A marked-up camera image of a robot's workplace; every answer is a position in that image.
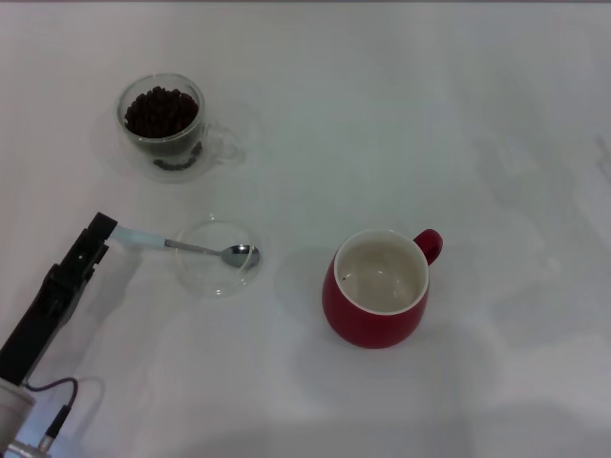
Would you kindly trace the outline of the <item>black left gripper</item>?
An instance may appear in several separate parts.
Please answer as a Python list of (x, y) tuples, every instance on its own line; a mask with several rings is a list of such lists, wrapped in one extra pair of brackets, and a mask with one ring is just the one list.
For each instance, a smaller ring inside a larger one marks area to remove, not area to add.
[(106, 241), (117, 221), (98, 212), (78, 236), (60, 265), (47, 273), (32, 304), (1, 348), (1, 379), (13, 385), (25, 383), (72, 316), (85, 286), (101, 262)]

